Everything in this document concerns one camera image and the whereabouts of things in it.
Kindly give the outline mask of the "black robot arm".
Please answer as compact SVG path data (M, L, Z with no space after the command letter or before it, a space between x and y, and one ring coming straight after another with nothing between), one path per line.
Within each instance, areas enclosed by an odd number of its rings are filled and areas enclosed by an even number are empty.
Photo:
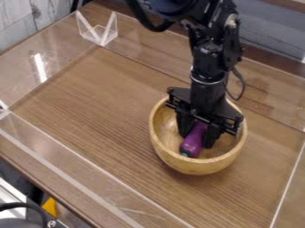
M186 137L197 123L206 125L202 146L212 148L221 135L238 134L245 116L229 104L229 76L242 78L236 65L242 60L240 17L233 0L147 0L163 19L154 24L137 0L126 0L139 23L153 32L174 24L187 31L193 64L190 87L167 89L166 104L177 111L179 135Z

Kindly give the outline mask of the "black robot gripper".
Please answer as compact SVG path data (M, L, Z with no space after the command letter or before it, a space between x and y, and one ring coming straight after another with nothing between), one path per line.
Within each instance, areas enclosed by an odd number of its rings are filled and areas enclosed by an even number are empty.
M197 122L208 125L202 146L210 149L221 134L237 135L244 114L226 100L228 74L190 75L190 87L170 87L166 105L175 110L179 135L186 137Z

